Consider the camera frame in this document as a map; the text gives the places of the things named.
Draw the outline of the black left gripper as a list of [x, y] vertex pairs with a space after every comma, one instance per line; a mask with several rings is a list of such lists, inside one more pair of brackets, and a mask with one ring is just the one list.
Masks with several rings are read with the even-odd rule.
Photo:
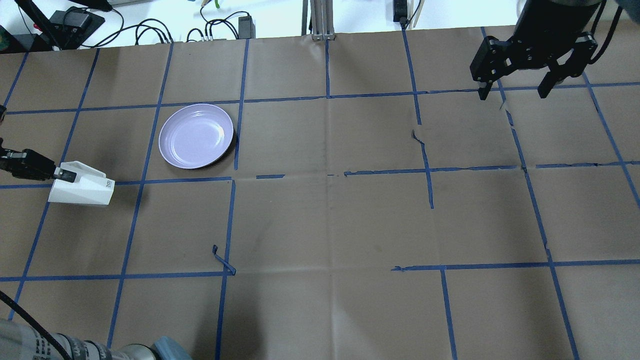
[[21, 151], [5, 148], [0, 139], [0, 168], [14, 178], [46, 181], [55, 178], [62, 182], [74, 183], [77, 173], [57, 168], [55, 162], [32, 149]]

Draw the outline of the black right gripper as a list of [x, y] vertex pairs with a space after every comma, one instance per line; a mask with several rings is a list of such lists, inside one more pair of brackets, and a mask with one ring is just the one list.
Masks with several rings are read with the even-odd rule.
[[486, 101], [493, 84], [515, 71], [548, 71], [537, 87], [544, 100], [568, 77], [582, 75], [599, 47], [586, 30], [595, 10], [523, 10], [512, 35], [505, 40], [487, 35], [471, 60], [471, 78], [478, 98]]

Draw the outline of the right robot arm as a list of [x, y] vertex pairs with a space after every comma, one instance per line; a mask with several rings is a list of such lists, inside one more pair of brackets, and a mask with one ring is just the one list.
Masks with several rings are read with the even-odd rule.
[[537, 87], [542, 99], [566, 78], [582, 75], [605, 53], [622, 13], [639, 22], [639, 2], [618, 0], [605, 41], [599, 45], [595, 31], [606, 4], [605, 0], [527, 0], [510, 38], [485, 36], [471, 61], [480, 100], [486, 100], [495, 82], [515, 71], [548, 69]]

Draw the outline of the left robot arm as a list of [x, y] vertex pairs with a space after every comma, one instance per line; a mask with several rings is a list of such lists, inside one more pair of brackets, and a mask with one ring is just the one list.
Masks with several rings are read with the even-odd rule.
[[[44, 182], [54, 180], [48, 201], [105, 207], [109, 205], [115, 182], [102, 171], [79, 161], [56, 164], [32, 149], [1, 148], [1, 169], [14, 178]], [[132, 343], [114, 350], [101, 342], [85, 341], [64, 333], [48, 332], [5, 292], [1, 301], [24, 324], [1, 321], [3, 360], [189, 360], [190, 355], [167, 336], [151, 346]]]

